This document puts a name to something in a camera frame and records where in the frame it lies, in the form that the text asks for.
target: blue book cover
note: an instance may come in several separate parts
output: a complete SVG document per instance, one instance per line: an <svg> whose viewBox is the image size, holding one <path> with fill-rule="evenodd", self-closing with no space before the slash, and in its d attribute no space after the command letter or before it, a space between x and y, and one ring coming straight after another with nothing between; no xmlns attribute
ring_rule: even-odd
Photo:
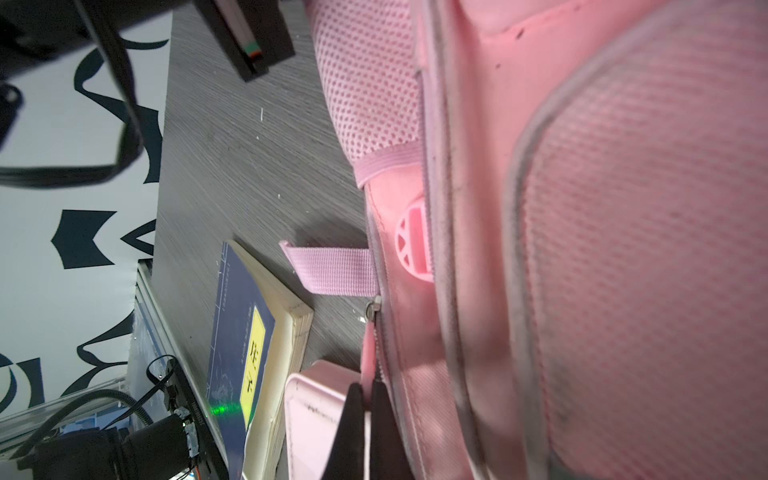
<svg viewBox="0 0 768 480"><path fill-rule="evenodd" d="M230 480L240 480L248 427L259 401L275 319L253 275L225 242L210 341L206 397L216 420Z"/></svg>

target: black strap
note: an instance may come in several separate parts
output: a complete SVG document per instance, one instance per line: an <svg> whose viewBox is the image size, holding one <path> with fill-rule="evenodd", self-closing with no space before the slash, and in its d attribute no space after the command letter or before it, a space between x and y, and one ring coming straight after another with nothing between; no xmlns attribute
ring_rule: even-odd
<svg viewBox="0 0 768 480"><path fill-rule="evenodd" d="M328 454L328 463L321 480L362 480L365 455L365 413L362 386L353 383Z"/></svg>
<svg viewBox="0 0 768 480"><path fill-rule="evenodd" d="M371 397L371 480L414 480L386 386L374 382Z"/></svg>
<svg viewBox="0 0 768 480"><path fill-rule="evenodd" d="M123 126L117 160L112 165L95 167L0 167L0 185L55 188L98 184L125 170L144 148L136 113L134 72L123 41L98 0L74 0L74 3L125 101L128 121Z"/></svg>
<svg viewBox="0 0 768 480"><path fill-rule="evenodd" d="M144 372L144 374L147 376L147 379L150 382L152 382L152 385L157 385L158 383L160 383L160 379L157 378L156 376L154 376L154 374L152 372L150 372L149 367L151 367L152 363L155 363L156 360L159 360L159 359L161 359L161 358L163 358L165 356L170 356L170 357L173 357L174 359L176 359L176 357L173 356L173 355L158 356L155 360L152 360L152 362L150 362L149 365L147 365L147 370ZM165 388L165 384L161 385L160 390L162 390L163 393L165 393L167 391L167 389Z"/></svg>

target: pink mesh pocket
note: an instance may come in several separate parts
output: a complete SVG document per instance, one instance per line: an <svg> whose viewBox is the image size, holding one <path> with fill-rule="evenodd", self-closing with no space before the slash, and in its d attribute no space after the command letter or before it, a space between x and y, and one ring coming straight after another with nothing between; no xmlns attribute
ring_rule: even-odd
<svg viewBox="0 0 768 480"><path fill-rule="evenodd" d="M419 161L419 87L408 0L306 0L339 142L362 186Z"/></svg>
<svg viewBox="0 0 768 480"><path fill-rule="evenodd" d="M768 478L768 4L605 67L522 189L551 451L595 478Z"/></svg>

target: pink plastic buckle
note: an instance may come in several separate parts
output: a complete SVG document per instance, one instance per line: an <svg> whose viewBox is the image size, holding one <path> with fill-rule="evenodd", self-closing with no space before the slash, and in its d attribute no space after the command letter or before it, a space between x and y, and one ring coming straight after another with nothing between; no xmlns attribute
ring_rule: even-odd
<svg viewBox="0 0 768 480"><path fill-rule="evenodd" d="M395 229L395 245L400 264L408 273L425 282L435 282L424 197L414 200L400 217Z"/></svg>

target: book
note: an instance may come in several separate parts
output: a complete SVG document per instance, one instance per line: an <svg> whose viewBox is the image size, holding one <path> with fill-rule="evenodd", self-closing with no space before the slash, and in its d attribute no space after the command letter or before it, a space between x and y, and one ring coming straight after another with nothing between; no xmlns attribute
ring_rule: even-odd
<svg viewBox="0 0 768 480"><path fill-rule="evenodd" d="M230 480L274 478L283 390L299 371L313 311L237 242L224 242L206 397Z"/></svg>

